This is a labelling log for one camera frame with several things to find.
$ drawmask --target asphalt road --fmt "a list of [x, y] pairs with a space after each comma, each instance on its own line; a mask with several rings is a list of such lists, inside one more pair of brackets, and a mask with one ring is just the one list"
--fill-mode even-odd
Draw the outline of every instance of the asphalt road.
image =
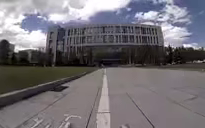
[[0, 128], [205, 128], [205, 72], [107, 68], [62, 86], [0, 109]]

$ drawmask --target building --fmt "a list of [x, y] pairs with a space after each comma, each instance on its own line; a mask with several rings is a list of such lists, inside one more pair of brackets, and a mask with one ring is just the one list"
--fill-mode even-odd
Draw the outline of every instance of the building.
[[15, 45], [10, 44], [7, 40], [0, 41], [0, 64], [8, 64], [12, 58]]
[[160, 63], [164, 46], [160, 26], [101, 24], [80, 27], [50, 27], [46, 53], [52, 64], [78, 59], [81, 64], [103, 61]]
[[33, 49], [22, 50], [18, 52], [18, 58], [21, 63], [38, 64], [40, 52]]

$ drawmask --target blue sky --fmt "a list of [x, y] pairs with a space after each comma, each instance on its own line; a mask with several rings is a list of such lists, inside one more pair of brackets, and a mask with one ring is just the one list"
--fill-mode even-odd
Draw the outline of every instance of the blue sky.
[[91, 23], [160, 25], [166, 45], [205, 47], [205, 0], [0, 0], [0, 39], [17, 49], [44, 47], [48, 26]]

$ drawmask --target grass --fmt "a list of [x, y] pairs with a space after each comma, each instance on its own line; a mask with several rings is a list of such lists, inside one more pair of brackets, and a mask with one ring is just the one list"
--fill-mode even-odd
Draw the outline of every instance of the grass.
[[0, 94], [93, 70], [90, 67], [0, 67]]
[[161, 68], [161, 69], [191, 70], [191, 71], [205, 71], [205, 63], [166, 65], [166, 66], [160, 66], [158, 68]]

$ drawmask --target curb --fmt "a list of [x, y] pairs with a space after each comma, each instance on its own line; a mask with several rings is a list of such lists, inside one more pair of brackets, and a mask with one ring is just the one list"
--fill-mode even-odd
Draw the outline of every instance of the curb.
[[10, 104], [13, 104], [13, 103], [16, 103], [16, 102], [21, 101], [23, 99], [35, 96], [35, 95], [40, 94], [42, 92], [49, 91], [49, 90], [51, 90], [51, 89], [53, 89], [61, 84], [76, 80], [76, 79], [83, 77], [83, 76], [85, 76], [89, 73], [92, 73], [94, 71], [96, 71], [96, 70], [84, 72], [84, 73], [81, 73], [81, 74], [78, 74], [75, 76], [63, 78], [60, 80], [55, 80], [55, 81], [44, 83], [44, 84], [39, 84], [37, 86], [25, 88], [22, 90], [17, 90], [17, 91], [2, 94], [2, 95], [0, 95], [0, 108], [5, 107], [5, 106], [10, 105]]

